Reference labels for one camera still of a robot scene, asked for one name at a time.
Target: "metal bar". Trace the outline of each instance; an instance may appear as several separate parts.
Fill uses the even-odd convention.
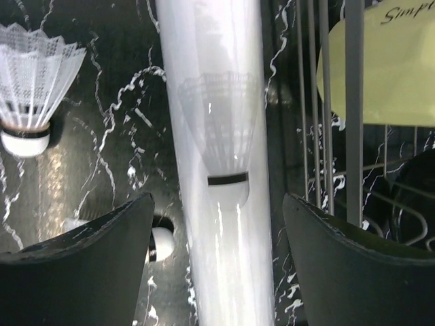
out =
[[[314,27],[314,3],[308,0],[308,36],[310,54],[311,76],[311,106],[313,107],[313,133],[314,133],[314,166],[315,166],[315,202],[321,208],[321,185],[320,185],[320,153],[319,153],[319,107],[317,105],[317,84],[315,78],[315,27]]]
[[[329,60],[329,20],[328,20],[328,2],[319,0],[320,13],[320,36],[323,58],[324,73],[324,174],[326,175],[327,193],[328,193],[328,213],[334,214],[334,179],[332,177],[333,169],[333,148],[332,148],[332,113],[331,113],[331,85],[330,85],[330,60]]]
[[[304,58],[302,53],[302,15],[300,13],[300,0],[296,0],[296,32],[298,36],[298,64],[299,64],[299,84],[300,84],[300,110],[302,115],[302,146],[304,147],[304,195],[308,197],[308,145],[307,145],[307,114],[305,111],[305,81],[304,81]]]
[[[347,221],[362,227],[364,0],[346,2]]]
[[[388,125],[383,129],[383,177],[387,177],[387,160],[388,160]]]
[[[397,160],[393,160],[393,161],[389,161],[389,162],[387,162],[387,165],[390,165],[390,164],[396,164],[396,163],[403,163],[403,162],[406,162],[406,161],[408,161],[408,160],[410,160],[410,159],[411,159],[411,158],[399,158],[399,159],[397,159]],[[376,163],[376,164],[371,164],[371,165],[367,165],[367,166],[363,167],[362,170],[363,170],[363,171],[367,171],[367,170],[372,170],[372,169],[374,169],[374,168],[382,168],[383,165],[384,165],[383,162],[381,162],[381,163]],[[346,171],[341,171],[341,172],[335,172],[335,173],[333,174],[333,176],[334,176],[334,177],[339,177],[339,176],[341,176],[341,175],[346,175],[346,174],[347,174]],[[308,182],[309,182],[309,183],[310,183],[310,182],[314,182],[314,180],[315,180],[315,178],[310,178],[310,179],[308,179]]]
[[[417,135],[419,127],[414,127],[414,156],[417,155]]]

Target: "white shuttlecock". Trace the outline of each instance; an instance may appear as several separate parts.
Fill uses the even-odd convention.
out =
[[[83,219],[68,219],[63,221],[63,232],[69,232],[89,221]],[[162,261],[169,257],[175,249],[175,240],[172,232],[166,228],[153,228],[150,243],[147,249],[145,263]]]
[[[50,118],[77,75],[85,49],[49,38],[42,30],[0,25],[1,142],[15,156],[42,153]]]
[[[203,155],[210,196],[223,209],[243,206],[257,114],[263,104],[250,74],[205,73],[179,88],[183,114]]]

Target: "white plastic tube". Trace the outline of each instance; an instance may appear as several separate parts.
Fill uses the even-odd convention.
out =
[[[274,325],[259,0],[157,0],[202,326]]]

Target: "metal wire rack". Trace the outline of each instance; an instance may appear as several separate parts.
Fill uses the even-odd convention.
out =
[[[300,80],[300,106],[302,116],[302,138],[303,143],[303,166],[304,166],[304,196],[307,200],[312,201],[318,207],[327,210],[334,215],[335,205],[340,204],[346,209],[346,217],[349,223],[363,227],[365,223],[372,226],[372,229],[379,236],[388,237],[389,232],[384,232],[381,225],[371,220],[363,214],[364,192],[368,196],[374,196],[392,207],[396,207],[400,212],[407,212],[416,218],[421,224],[421,233],[414,238],[407,240],[406,245],[412,245],[424,239],[428,234],[428,223],[426,217],[415,209],[406,206],[388,196],[380,194],[371,189],[370,186],[364,185],[364,171],[372,171],[376,168],[382,169],[380,175],[388,181],[390,186],[395,186],[406,191],[413,192],[427,199],[435,199],[435,194],[431,194],[420,189],[410,187],[389,177],[389,168],[399,165],[399,170],[403,164],[419,153],[418,135],[420,129],[418,126],[413,127],[413,140],[410,146],[411,155],[403,158],[391,158],[389,156],[389,130],[391,126],[382,126],[383,144],[379,146],[379,160],[373,164],[363,165],[363,137],[364,126],[362,120],[363,108],[363,44],[364,44],[364,0],[348,1],[345,6],[346,17],[346,122],[345,122],[345,142],[346,142],[346,169],[335,171],[334,169],[334,151],[332,148],[332,121],[334,114],[331,108],[330,97],[330,58],[329,58],[329,41],[328,33],[330,31],[328,21],[328,2],[319,1],[319,38],[322,46],[323,56],[323,74],[324,74],[324,102],[319,104],[316,86],[316,43],[315,43],[315,12],[314,0],[307,0],[308,6],[308,38],[309,38],[309,60],[304,62],[302,48],[302,25],[301,18],[301,0],[296,0],[296,31],[298,38],[298,64]],[[309,79],[311,82],[310,94],[306,94],[304,78],[304,65],[309,65]],[[314,127],[311,133],[313,165],[312,172],[309,169],[311,157],[308,155],[310,150],[307,136],[307,108],[306,96],[311,97],[312,102],[312,120]],[[340,202],[334,198],[334,182],[337,178],[346,178],[346,201]],[[435,239],[428,239],[426,247],[431,251],[430,242]]]

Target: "black marble surface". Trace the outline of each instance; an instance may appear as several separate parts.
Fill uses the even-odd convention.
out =
[[[0,250],[18,251],[62,233],[66,217],[93,219],[139,192],[152,192],[156,223],[171,221],[176,249],[146,266],[135,325],[196,325],[154,2],[0,0],[0,8],[3,25],[43,28],[87,49],[52,119],[50,148],[28,160],[0,149]],[[342,1],[330,1],[331,25],[341,12]],[[278,326],[305,324],[281,211],[284,193],[302,194],[303,187],[300,108],[292,87],[298,73],[295,13],[295,0],[262,0]]]

